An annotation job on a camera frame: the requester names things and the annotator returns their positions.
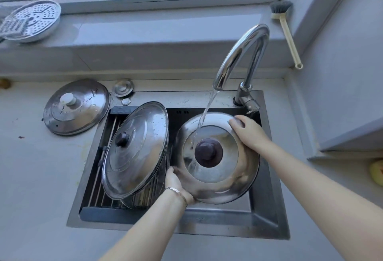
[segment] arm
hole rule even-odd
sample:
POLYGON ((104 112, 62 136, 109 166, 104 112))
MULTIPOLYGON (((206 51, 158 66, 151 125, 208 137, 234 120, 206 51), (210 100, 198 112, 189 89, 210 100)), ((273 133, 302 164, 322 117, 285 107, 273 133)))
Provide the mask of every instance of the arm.
MULTIPOLYGON (((181 186, 169 168, 165 187, 174 187, 186 198, 193 197, 181 186)), ((185 211, 185 202, 174 191, 166 189, 142 218, 99 261, 160 261, 174 229, 185 211)))
POLYGON ((230 125, 242 142, 275 169, 309 216, 347 261, 382 260, 383 210, 272 143, 250 118, 230 125))

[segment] silver bracelet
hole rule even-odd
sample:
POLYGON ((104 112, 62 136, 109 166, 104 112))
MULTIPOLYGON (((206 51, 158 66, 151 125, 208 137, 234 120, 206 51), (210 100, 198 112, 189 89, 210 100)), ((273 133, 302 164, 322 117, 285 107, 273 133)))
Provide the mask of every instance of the silver bracelet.
POLYGON ((186 198, 184 197, 184 195, 179 190, 175 189, 174 187, 170 187, 170 186, 168 186, 165 189, 170 189, 170 190, 174 191, 175 193, 177 193, 178 195, 180 195, 185 202, 185 208, 187 208, 188 202, 187 202, 186 198))

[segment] sink basin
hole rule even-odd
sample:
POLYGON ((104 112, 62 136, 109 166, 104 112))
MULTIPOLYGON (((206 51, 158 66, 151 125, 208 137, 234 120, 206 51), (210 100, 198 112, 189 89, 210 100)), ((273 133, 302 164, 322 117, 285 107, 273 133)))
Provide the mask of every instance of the sink basin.
MULTIPOLYGON (((245 108, 232 103, 234 95, 235 91, 219 93, 216 103, 213 103, 209 112, 246 115, 245 108)), ((135 98, 138 104, 151 100, 164 104, 169 115, 170 146, 178 129, 188 119, 203 112, 202 99, 208 100, 208 96, 209 92, 141 92, 134 94, 132 105, 135 103, 135 98)), ((262 125, 266 134, 271 136, 263 93, 253 91, 252 96, 261 105, 260 112, 254 114, 252 118, 262 125)), ((116 125, 122 123, 127 115, 137 108, 132 105, 121 106, 120 100, 114 99, 107 117, 99 124, 68 218, 68 226, 128 230, 145 213, 143 210, 131 210, 120 201, 109 199, 101 184, 99 164, 103 150, 110 135, 115 132, 116 125)), ((289 239, 290 232, 280 180, 275 171, 261 157, 256 180, 245 195, 222 205, 198 203, 189 206, 175 233, 289 239)))

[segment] gray bristles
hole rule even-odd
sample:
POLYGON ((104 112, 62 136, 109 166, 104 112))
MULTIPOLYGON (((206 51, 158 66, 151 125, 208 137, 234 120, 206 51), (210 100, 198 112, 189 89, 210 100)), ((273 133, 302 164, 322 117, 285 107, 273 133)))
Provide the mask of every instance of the gray bristles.
POLYGON ((278 1, 270 4, 271 12, 276 14, 286 13, 287 10, 293 5, 290 1, 278 1))

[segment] water stream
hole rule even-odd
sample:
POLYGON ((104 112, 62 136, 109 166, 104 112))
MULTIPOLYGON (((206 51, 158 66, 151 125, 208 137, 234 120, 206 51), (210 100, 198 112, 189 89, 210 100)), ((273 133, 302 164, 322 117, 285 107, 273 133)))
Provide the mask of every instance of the water stream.
POLYGON ((209 99, 209 103, 208 105, 206 106, 201 118, 199 119, 199 122, 198 122, 198 126, 197 126, 197 130, 195 130, 195 133, 194 133, 194 136, 193 136, 193 140, 191 142, 191 148, 194 149, 194 141, 195 141, 195 137, 197 136, 198 134, 198 131, 199 129, 202 127, 203 125, 203 122, 205 121, 205 118, 206 118, 206 114, 208 113, 208 110, 211 106, 211 104, 213 103, 214 101, 214 98, 216 97, 216 95, 218 94, 219 91, 216 91, 216 90, 213 90, 213 93, 210 95, 210 99, 209 99))

